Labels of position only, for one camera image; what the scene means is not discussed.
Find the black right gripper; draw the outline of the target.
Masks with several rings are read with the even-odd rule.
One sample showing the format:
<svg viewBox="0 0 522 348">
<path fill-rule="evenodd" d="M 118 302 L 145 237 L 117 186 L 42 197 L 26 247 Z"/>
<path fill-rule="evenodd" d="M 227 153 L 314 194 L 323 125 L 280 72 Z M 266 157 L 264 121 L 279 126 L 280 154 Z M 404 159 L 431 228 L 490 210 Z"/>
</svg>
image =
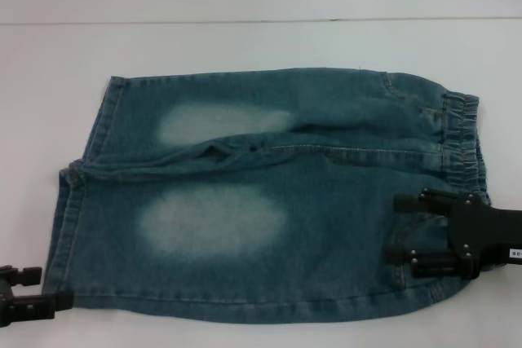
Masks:
<svg viewBox="0 0 522 348">
<path fill-rule="evenodd" d="M 424 188 L 417 196 L 395 195 L 399 214 L 449 214 L 451 249 L 383 246 L 383 261 L 409 266 L 415 279 L 454 277 L 473 280 L 490 267 L 521 264 L 521 212 L 496 209 L 477 195 Z"/>
</svg>

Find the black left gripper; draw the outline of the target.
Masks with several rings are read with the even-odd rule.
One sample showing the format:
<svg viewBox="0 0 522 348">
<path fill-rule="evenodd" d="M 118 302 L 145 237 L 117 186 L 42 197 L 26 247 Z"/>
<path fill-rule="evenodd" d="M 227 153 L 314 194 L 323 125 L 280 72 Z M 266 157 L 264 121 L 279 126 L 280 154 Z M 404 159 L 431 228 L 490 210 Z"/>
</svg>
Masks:
<svg viewBox="0 0 522 348">
<path fill-rule="evenodd" d="M 58 311 L 73 308 L 73 294 L 55 294 L 14 297 L 12 286 L 33 286 L 40 284 L 41 267 L 27 267 L 19 270 L 13 266 L 0 267 L 0 316 L 2 322 L 33 321 L 54 319 Z"/>
</svg>

